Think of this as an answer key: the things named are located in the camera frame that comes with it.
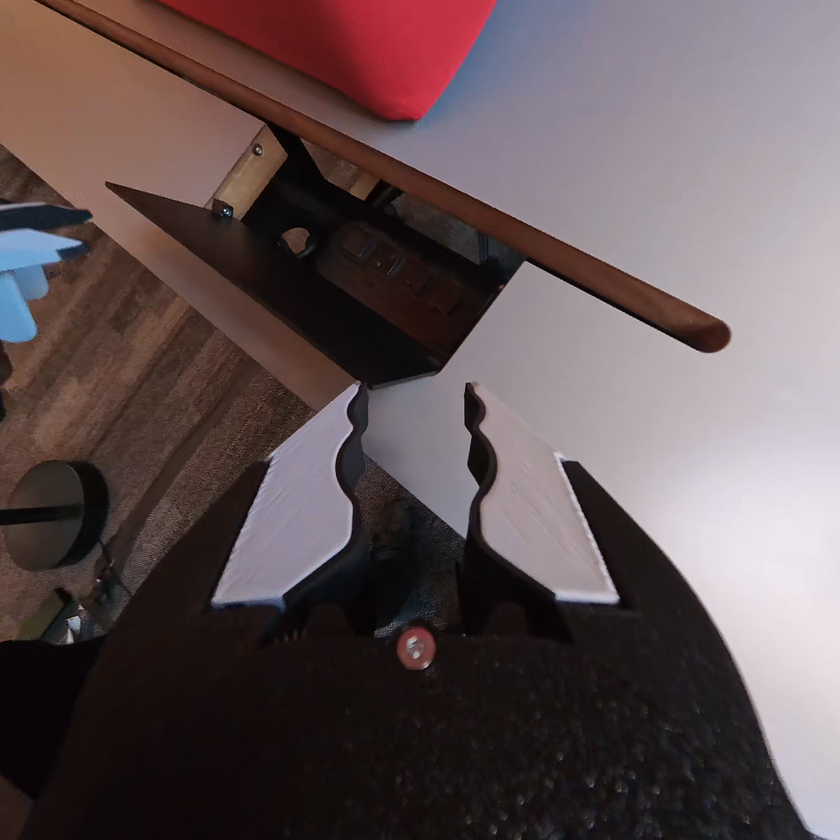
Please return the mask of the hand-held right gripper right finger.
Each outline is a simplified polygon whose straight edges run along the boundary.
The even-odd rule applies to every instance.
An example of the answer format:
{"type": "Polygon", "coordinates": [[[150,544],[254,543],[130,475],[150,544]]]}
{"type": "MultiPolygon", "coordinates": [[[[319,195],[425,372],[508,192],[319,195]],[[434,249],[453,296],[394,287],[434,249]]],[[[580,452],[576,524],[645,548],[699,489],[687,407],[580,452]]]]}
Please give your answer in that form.
{"type": "Polygon", "coordinates": [[[468,469],[477,483],[463,555],[463,624],[499,607],[527,625],[562,625],[562,607],[621,597],[564,467],[564,457],[483,385],[465,386],[468,469]]]}

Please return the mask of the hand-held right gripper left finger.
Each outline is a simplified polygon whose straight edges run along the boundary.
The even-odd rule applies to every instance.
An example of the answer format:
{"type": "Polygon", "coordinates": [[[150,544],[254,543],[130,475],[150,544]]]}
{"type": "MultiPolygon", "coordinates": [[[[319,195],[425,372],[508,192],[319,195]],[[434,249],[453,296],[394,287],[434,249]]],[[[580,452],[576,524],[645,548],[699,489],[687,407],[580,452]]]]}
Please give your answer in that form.
{"type": "Polygon", "coordinates": [[[368,555],[354,493],[368,421],[368,389],[355,383],[271,453],[212,608],[272,606],[290,615],[353,600],[368,555]]]}

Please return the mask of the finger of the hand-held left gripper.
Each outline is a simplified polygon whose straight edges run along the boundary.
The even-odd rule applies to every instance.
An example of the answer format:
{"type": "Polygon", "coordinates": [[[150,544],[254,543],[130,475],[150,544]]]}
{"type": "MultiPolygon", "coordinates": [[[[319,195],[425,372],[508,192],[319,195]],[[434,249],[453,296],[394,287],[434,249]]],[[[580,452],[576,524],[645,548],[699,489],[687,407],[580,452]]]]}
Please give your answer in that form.
{"type": "Polygon", "coordinates": [[[31,229],[53,232],[85,224],[92,219],[86,209],[47,203],[1,203],[1,231],[31,229]]]}
{"type": "Polygon", "coordinates": [[[1,271],[49,266],[83,256],[83,242],[34,229],[1,233],[1,271]]]}

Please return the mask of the desk with wooden edge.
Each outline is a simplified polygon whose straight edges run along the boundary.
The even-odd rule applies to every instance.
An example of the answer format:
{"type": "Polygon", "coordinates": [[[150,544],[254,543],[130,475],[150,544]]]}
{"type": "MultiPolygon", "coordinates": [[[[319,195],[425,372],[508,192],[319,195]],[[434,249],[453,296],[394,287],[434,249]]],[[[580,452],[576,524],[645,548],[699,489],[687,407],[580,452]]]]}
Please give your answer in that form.
{"type": "Polygon", "coordinates": [[[499,2],[387,122],[156,2],[42,2],[696,341],[837,354],[838,2],[499,2]]]}

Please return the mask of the round black stand base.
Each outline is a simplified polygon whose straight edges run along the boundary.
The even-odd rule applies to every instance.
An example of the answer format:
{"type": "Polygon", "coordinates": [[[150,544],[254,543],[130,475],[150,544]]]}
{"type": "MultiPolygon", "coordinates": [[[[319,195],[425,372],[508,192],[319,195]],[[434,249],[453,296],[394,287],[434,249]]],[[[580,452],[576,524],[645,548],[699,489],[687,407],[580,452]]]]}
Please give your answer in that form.
{"type": "Polygon", "coordinates": [[[1,510],[11,561],[27,572],[81,561],[98,544],[109,508],[109,489],[98,467],[57,459],[37,464],[23,475],[8,507],[1,510]]]}

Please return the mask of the black power strip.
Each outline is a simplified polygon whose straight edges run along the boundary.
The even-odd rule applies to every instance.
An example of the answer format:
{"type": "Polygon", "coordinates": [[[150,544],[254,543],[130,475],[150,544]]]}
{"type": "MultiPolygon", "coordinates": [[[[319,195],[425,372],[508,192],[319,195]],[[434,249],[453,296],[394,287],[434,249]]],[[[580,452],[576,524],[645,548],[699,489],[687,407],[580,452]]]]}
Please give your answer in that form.
{"type": "Polygon", "coordinates": [[[445,317],[480,309],[457,276],[427,263],[368,224],[344,224],[318,260],[318,271],[364,305],[393,312],[417,301],[445,317]]]}

